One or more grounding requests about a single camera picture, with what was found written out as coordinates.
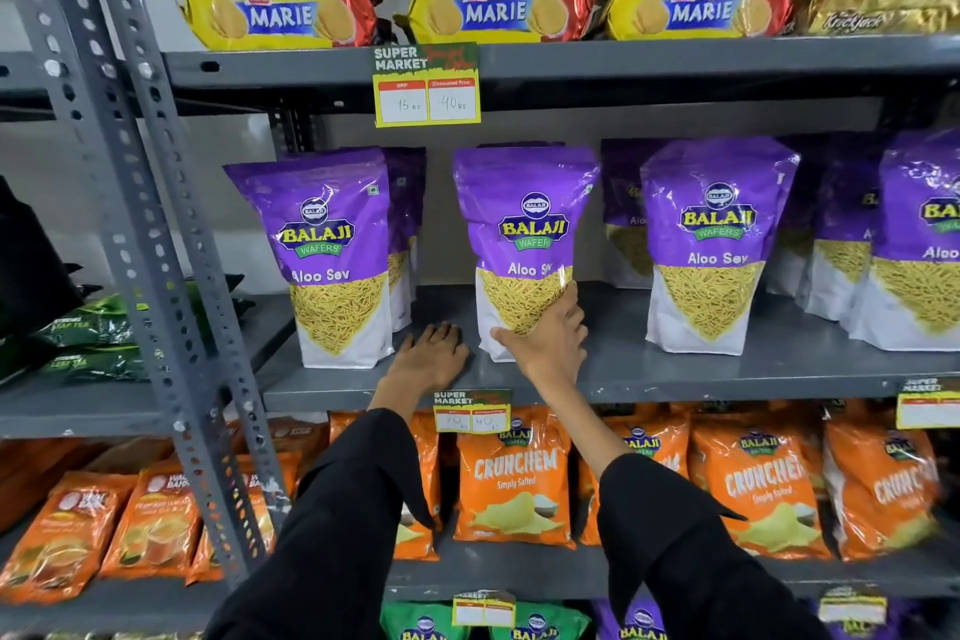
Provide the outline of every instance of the green snack packet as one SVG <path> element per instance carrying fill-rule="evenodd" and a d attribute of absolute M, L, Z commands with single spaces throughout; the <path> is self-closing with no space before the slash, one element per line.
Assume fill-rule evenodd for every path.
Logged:
<path fill-rule="evenodd" d="M 448 604 L 385 602 L 380 627 L 387 640 L 467 640 L 469 627 L 453 626 Z"/>
<path fill-rule="evenodd" d="M 240 274 L 226 274 L 226 287 L 233 291 L 243 281 Z M 190 308 L 197 316 L 200 337 L 210 337 L 210 323 L 204 313 L 203 302 L 192 278 L 184 282 Z M 137 304 L 138 311 L 147 311 L 149 306 Z M 38 330 L 35 336 L 55 347 L 115 347 L 137 344 L 134 328 L 127 316 L 127 306 L 120 294 L 104 296 L 89 304 L 69 311 Z"/>
<path fill-rule="evenodd" d="M 559 604 L 517 602 L 514 627 L 491 627 L 490 640 L 578 640 L 591 622 Z"/>
<path fill-rule="evenodd" d="M 67 350 L 43 365 L 42 371 L 63 374 L 71 382 L 150 380 L 137 346 Z"/>

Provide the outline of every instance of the perforated metal rack post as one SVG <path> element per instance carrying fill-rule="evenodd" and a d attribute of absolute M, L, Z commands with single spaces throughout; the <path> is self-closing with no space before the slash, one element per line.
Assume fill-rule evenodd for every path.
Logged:
<path fill-rule="evenodd" d="M 128 310 L 133 331 L 223 573 L 237 584 L 265 558 L 263 542 L 99 0 L 15 2 L 56 118 L 89 172 L 120 295 L 149 305 Z"/>
<path fill-rule="evenodd" d="M 157 44 L 154 26 L 143 0 L 105 0 L 113 17 L 120 48 L 140 102 L 153 151 L 173 205 L 194 278 L 213 331 L 226 383 L 243 425 L 246 445 L 263 487 L 274 529 L 279 531 L 290 512 L 290 497 L 281 464 L 270 440 L 267 414 L 244 349 L 243 336 L 230 290 L 220 265 L 202 198 L 193 183 L 184 125 L 177 114 L 173 90 Z"/>

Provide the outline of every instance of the white wall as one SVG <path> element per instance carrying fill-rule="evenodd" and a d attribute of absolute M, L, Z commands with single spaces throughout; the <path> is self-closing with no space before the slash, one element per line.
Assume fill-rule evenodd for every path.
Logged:
<path fill-rule="evenodd" d="M 177 8 L 179 0 L 146 0 L 165 52 L 202 51 Z M 385 0 L 380 16 L 406 9 L 409 0 Z M 16 8 L 0 0 L 0 50 L 29 50 Z M 454 148 L 515 140 L 564 141 L 597 147 L 604 137 L 705 137 L 787 134 L 830 129 L 869 129 L 878 104 L 869 99 L 762 102 L 607 109 L 487 112 L 483 123 L 459 127 L 413 127 L 378 131 L 371 114 L 324 118 L 331 148 L 362 145 L 426 146 L 427 195 L 422 257 L 424 282 L 472 283 L 475 258 L 467 242 L 450 173 Z M 285 284 L 257 215 L 236 192 L 221 166 L 274 159 L 265 114 L 204 116 L 184 120 L 191 143 L 194 182 L 214 229 L 223 267 L 246 273 L 252 294 L 281 292 Z M 90 207 L 87 174 L 71 140 L 56 122 L 0 124 L 0 174 L 36 209 L 60 256 L 87 266 L 83 280 L 110 283 Z M 604 238 L 599 197 L 583 215 L 577 233 L 577 278 L 599 275 L 598 246 Z"/>

